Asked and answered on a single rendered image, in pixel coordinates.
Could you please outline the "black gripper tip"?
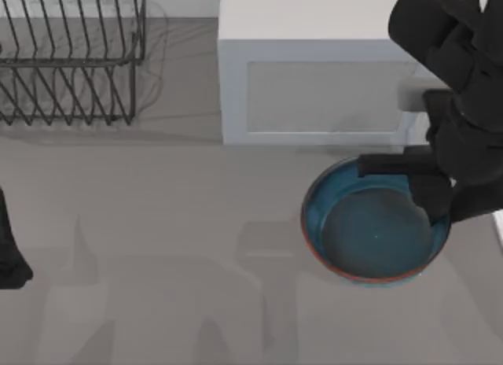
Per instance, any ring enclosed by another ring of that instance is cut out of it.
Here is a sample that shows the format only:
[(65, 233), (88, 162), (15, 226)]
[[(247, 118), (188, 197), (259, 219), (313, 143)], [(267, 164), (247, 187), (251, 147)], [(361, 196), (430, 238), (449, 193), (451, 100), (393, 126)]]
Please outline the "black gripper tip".
[(33, 275), (14, 239), (5, 194), (0, 187), (0, 290), (21, 289)]

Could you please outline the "blue bowl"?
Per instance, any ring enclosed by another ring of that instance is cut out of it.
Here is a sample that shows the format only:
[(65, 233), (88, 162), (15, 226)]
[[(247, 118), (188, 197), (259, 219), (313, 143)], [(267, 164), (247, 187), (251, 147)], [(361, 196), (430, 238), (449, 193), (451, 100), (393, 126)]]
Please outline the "blue bowl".
[(359, 176), (354, 157), (326, 168), (300, 209), (307, 247), (349, 282), (386, 287), (420, 275), (450, 235), (448, 216), (430, 223), (404, 175)]

